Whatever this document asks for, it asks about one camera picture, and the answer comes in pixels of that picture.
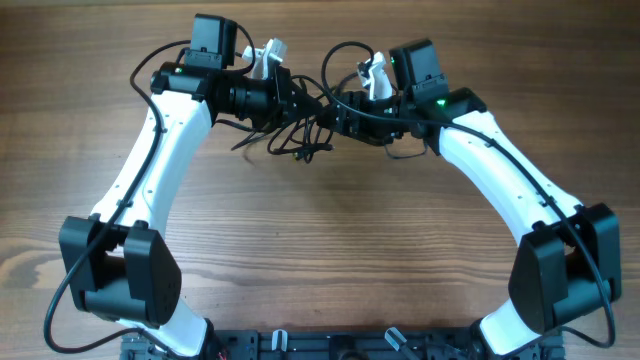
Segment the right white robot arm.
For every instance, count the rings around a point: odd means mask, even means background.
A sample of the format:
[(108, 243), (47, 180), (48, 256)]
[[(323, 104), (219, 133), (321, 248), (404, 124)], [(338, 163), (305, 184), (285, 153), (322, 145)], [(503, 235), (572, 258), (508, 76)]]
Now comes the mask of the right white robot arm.
[(556, 186), (472, 90), (451, 89), (430, 40), (372, 53), (358, 76), (358, 92), (325, 87), (321, 125), (382, 147), (405, 134), (420, 139), (477, 187), (516, 242), (507, 300), (475, 325), (474, 357), (518, 356), (594, 311), (613, 319), (621, 251), (608, 206), (585, 206)]

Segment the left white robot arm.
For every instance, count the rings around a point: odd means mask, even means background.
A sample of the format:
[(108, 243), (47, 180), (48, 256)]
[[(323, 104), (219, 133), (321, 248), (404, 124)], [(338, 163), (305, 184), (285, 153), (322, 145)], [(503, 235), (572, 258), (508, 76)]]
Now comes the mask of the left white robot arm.
[(271, 132), (309, 117), (320, 103), (294, 84), (279, 39), (243, 51), (240, 26), (197, 15), (180, 57), (164, 63), (142, 94), (148, 113), (112, 187), (86, 218), (68, 217), (59, 232), (66, 269), (61, 291), (75, 307), (143, 337), (168, 359), (223, 359), (212, 323), (181, 298), (182, 274), (164, 236), (189, 164), (211, 129), (249, 120)]

